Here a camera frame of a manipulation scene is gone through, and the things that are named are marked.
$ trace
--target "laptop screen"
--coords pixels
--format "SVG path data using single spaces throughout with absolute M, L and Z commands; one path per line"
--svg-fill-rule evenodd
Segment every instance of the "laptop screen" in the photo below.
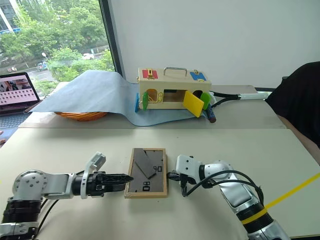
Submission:
M 0 113 L 27 108 L 39 97 L 25 72 L 0 76 Z

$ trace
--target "laptop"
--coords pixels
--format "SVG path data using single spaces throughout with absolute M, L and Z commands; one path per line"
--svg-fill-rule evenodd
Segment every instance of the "laptop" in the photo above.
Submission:
M 24 110 L 39 101 L 26 72 L 0 75 L 0 139 L 8 139 L 30 115 Z

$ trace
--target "car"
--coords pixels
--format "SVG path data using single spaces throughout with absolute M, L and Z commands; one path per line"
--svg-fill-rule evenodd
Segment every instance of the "car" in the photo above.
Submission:
M 36 66 L 36 69 L 41 72 L 41 71 L 44 71 L 44 70 L 48 70 L 48 64 L 47 62 L 45 61 L 42 61 L 42 62 L 39 62 Z
M 95 58 L 95 55 L 92 53 L 84 53 L 82 59 L 84 60 L 92 60 Z

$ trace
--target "building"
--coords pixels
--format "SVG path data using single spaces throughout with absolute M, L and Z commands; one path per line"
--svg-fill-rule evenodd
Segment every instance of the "building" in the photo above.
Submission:
M 0 0 L 0 34 L 20 30 L 14 22 L 17 9 L 18 5 L 15 0 Z

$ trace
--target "metal handle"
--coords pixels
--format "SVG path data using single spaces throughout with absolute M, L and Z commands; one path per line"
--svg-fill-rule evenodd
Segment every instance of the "metal handle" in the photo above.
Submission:
M 172 69 L 172 70 L 184 70 L 185 71 L 185 77 L 187 76 L 187 72 L 188 70 L 186 68 L 183 68 L 183 67 L 166 67 L 164 70 L 163 70 L 163 76 L 166 75 L 166 70 L 167 69 Z

